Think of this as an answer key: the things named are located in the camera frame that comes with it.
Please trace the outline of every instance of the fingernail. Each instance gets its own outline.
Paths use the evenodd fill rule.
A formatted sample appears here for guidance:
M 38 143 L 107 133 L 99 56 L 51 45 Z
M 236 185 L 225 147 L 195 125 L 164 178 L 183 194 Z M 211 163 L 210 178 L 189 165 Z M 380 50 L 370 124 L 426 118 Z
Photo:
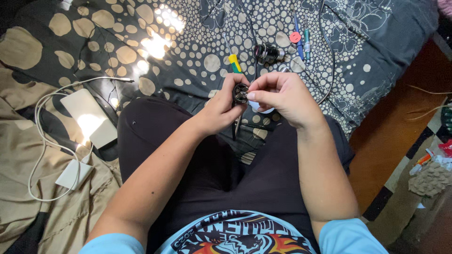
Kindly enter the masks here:
M 249 94 L 246 95 L 246 98 L 247 98 L 248 100 L 254 100 L 254 97 L 255 97 L 255 94 L 254 94 L 253 92 L 251 92 L 251 93 L 249 93 Z

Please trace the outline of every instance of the graphic print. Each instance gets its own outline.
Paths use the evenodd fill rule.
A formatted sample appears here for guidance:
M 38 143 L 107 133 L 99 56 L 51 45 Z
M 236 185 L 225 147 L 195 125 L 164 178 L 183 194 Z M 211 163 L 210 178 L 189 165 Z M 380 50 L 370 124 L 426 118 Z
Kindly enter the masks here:
M 258 213 L 228 210 L 199 221 L 171 243 L 180 254 L 310 254 L 309 241 Z

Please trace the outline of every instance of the person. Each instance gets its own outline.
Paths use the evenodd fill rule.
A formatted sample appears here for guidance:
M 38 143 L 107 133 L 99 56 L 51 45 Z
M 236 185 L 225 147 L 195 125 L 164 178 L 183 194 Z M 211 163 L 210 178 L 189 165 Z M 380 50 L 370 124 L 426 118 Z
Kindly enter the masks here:
M 274 107 L 286 119 L 250 165 L 216 136 L 247 108 L 231 108 L 238 83 L 259 111 Z M 271 72 L 251 85 L 228 74 L 195 116 L 137 99 L 120 115 L 118 146 L 124 184 L 82 254 L 387 253 L 357 219 L 340 126 L 297 74 Z

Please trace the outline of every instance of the white charging cable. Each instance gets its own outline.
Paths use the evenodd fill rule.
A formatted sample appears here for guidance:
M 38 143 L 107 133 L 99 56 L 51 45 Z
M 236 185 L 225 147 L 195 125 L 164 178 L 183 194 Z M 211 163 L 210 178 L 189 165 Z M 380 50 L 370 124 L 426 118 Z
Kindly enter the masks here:
M 79 177 L 79 172 L 80 172 L 80 161 L 79 161 L 79 158 L 77 157 L 77 154 L 75 154 L 75 152 L 72 151 L 71 149 L 69 149 L 69 148 L 67 148 L 67 147 L 65 147 L 65 146 L 61 146 L 61 145 L 59 145 L 59 144 L 56 144 L 56 143 L 54 143 L 54 142 L 48 140 L 48 139 L 45 137 L 44 131 L 42 130 L 42 126 L 41 126 L 41 121 L 40 121 L 40 113 L 41 113 L 42 107 L 43 107 L 43 106 L 46 104 L 46 102 L 47 102 L 48 100 L 50 100 L 50 98 L 51 98 L 52 96 L 54 96 L 54 95 L 63 95 L 63 96 L 67 96 L 67 94 L 59 93 L 61 90 L 66 89 L 66 88 L 71 87 L 71 86 L 74 86 L 74 85 L 79 85 L 79 84 L 84 83 L 84 82 L 89 82 L 89 81 L 92 81 L 92 80 L 98 80 L 98 79 L 111 79 L 111 80 L 119 80 L 119 81 L 125 81 L 125 82 L 133 82 L 133 80 L 131 80 L 131 79 L 129 79 L 129 78 L 114 78 L 114 77 L 97 77 L 97 78 L 92 78 L 92 79 L 89 79 L 89 80 L 79 81 L 79 82 L 72 83 L 72 84 L 70 84 L 70 85 L 63 86 L 63 87 L 61 87 L 60 89 L 56 90 L 55 92 L 53 92 L 53 93 L 51 93 L 51 94 L 44 95 L 42 98 L 40 98 L 40 100 L 39 100 L 38 103 L 36 104 L 36 107 L 35 107 L 35 109 L 34 109 L 34 119 L 35 119 L 35 122 L 36 122 L 36 128 L 38 129 L 38 133 L 39 133 L 39 135 L 40 135 L 41 138 L 42 138 L 42 152 L 41 152 L 41 155 L 39 156 L 39 158 L 38 158 L 36 164 L 34 165 L 32 171 L 31 171 L 30 177 L 29 177 L 29 179 L 28 179 L 28 193 L 30 194 L 30 196 L 31 196 L 32 198 L 34 198 L 34 199 L 36 199 L 36 200 L 38 200 L 38 201 L 42 201 L 42 202 L 50 202 L 50 201 L 54 201 L 54 200 L 57 200 L 57 199 L 63 197 L 64 195 L 68 194 L 68 193 L 71 191 L 72 187 L 74 187 L 74 185 L 78 182 L 78 177 Z M 72 153 L 72 154 L 74 155 L 75 159 L 78 161 L 77 175 L 76 175 L 76 177 L 75 177 L 75 179 L 74 179 L 73 185 L 71 186 L 70 189 L 68 189 L 68 190 L 67 190 L 65 193 L 63 193 L 61 196 L 56 197 L 56 198 L 53 198 L 53 199 L 40 199 L 40 198 L 37 198 L 36 196 L 33 195 L 32 191 L 31 191 L 31 179 L 32 179 L 32 177 L 33 177 L 34 172 L 36 171 L 36 168 L 38 168 L 39 162 L 41 162 L 42 158 L 44 157 L 44 153 L 46 152 L 46 145 L 47 145 L 46 142 L 49 143 L 49 144 L 52 144 L 52 145 L 54 145 L 54 146 L 58 146 L 58 147 L 60 147 L 60 148 L 62 148 L 62 149 L 65 149 L 65 150 L 69 151 L 70 153 Z M 85 158 L 82 159 L 82 161 L 81 161 L 82 163 L 87 164 L 87 163 L 89 162 L 89 159 L 91 158 L 91 153 L 92 153 L 92 151 L 93 151 L 93 147 L 94 147 L 94 145 L 91 145 L 91 150 L 89 151 L 89 154 L 88 154 Z

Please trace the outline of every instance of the lap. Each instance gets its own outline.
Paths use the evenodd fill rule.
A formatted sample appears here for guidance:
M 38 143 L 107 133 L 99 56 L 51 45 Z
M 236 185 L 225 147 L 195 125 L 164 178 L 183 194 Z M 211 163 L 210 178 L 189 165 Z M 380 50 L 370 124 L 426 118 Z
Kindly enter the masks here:
M 174 103 L 140 98 L 122 111 L 118 122 L 119 163 L 125 182 L 133 171 L 192 115 Z M 327 118 L 343 165 L 353 153 L 332 118 Z M 228 209 L 253 210 L 279 217 L 314 239 L 298 178 L 296 130 L 278 126 L 245 171 L 218 136 L 198 146 L 187 170 L 149 232 L 148 252 L 188 223 Z

